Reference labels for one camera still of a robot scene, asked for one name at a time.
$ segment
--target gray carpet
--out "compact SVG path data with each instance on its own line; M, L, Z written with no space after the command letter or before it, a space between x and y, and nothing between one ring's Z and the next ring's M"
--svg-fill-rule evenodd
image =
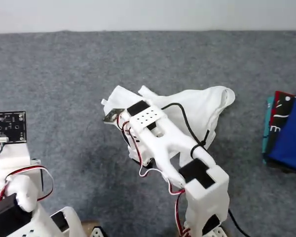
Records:
M32 157L56 182L46 209L72 206L110 237L173 237L166 183L139 178L117 129L102 123L100 101L118 84L161 95L232 88L209 149L230 175L230 207L253 237L296 236L296 175L265 167L260 154L267 96L296 93L296 32L0 35L0 111L27 111Z

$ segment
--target red and white wire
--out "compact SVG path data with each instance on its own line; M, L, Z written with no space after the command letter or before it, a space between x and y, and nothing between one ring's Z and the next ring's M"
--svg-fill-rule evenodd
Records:
M128 123L129 123L129 121L124 122L124 124L123 124L123 126L121 128L121 131L122 132L125 132L125 129L124 128L125 128L126 124L128 124ZM148 169L144 174L142 174L142 169L143 169L143 166L144 166L143 165L143 158L142 158L142 155L141 155L141 153L139 151L139 147L137 145L137 142L136 142L134 136L130 132L130 129L131 128L129 128L126 131L128 132L129 136L131 137L131 139L133 141L133 144L135 146L137 155L138 155L138 159L139 159L139 162L140 162L140 169L139 169L139 172L138 172L139 176L140 177L146 177L150 171L154 170L154 171L159 172L163 177L166 178L166 176L164 175L164 173L161 170L155 169L155 168ZM189 237L189 229L184 229L184 230L182 229L182 226L181 226L181 223L180 223L180 218L179 218L179 210L178 210L179 209L179 198L180 198L181 194L185 193L185 190L182 189L182 190L175 191L175 192L172 191L172 185L170 183L170 180L168 178L166 178L166 180L168 182L168 191L169 191L169 194L170 195L173 195L173 196L178 196L177 197L177 200L175 202L175 220L176 220L176 225L177 225L178 231L180 233L180 236L181 237Z
M143 167L144 167L144 165L143 165L143 158L142 158L142 155L140 154L140 151L139 151L139 148L138 148L138 145L137 145L137 142L136 142L134 136L130 133L129 130L128 130L128 132L129 132L130 137L131 137L132 140L133 140L133 143L134 143L134 146L135 146L135 149L136 149L137 155L138 155L138 159L139 159L139 163L140 163L140 169L139 169L139 172L138 172L139 176L142 177L142 178L144 178L144 177L146 177L146 176L148 175L148 173L149 173L150 171L152 171L152 170L157 171L157 172L159 172L163 177L165 177L166 181L168 182L168 191L169 191L169 194L170 194L170 195L176 196L176 195L179 195L179 194L184 193L184 190L179 190L179 191L175 191L175 192L172 191L172 185L171 185L171 183L170 183L170 180L169 180L168 178L166 178L165 174L164 174L161 170L159 170L159 169L151 168L151 169L146 170L146 172L145 172L144 174L142 174L142 169L143 169Z
M51 195L51 193L53 192L54 190L54 178L53 176L49 173L48 169L42 165L33 165L33 166L28 166L28 167L24 167L24 168L21 168L21 169L17 169L17 170L14 170L12 171L11 173L9 173L6 177L5 177L5 184L3 186L3 188L0 190L0 201L3 199L4 197L4 193L9 185L9 182L11 181L10 177L12 175L15 175L15 174L21 174L21 173L24 173L24 172L27 172L29 170L36 170L36 169L40 169L40 170L44 170L46 171L46 173L50 176L50 178L52 179L52 188L51 190L44 196L42 197L39 197L37 200L38 201L41 201L43 199L45 199L46 197L48 197L49 195Z

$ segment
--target white cloth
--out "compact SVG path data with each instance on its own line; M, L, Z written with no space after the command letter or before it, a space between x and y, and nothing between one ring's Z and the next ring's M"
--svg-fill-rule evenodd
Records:
M191 129L200 141L205 138L206 132L209 130L206 149L209 148L216 136L215 129L220 113L235 100L233 90L224 86L213 86L205 90L184 90L170 96L158 96L147 87L142 86L138 93L159 108L171 103L180 103L184 107ZM164 112L184 134L191 135L178 106L168 107Z

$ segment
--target circuit board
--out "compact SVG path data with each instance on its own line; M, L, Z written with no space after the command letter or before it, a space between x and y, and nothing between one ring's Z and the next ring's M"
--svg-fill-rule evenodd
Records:
M0 112L0 143L26 143L25 111Z

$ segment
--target white wall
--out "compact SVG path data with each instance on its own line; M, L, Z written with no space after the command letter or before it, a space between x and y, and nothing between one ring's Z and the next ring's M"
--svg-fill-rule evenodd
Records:
M0 33L296 30L296 0L0 0Z

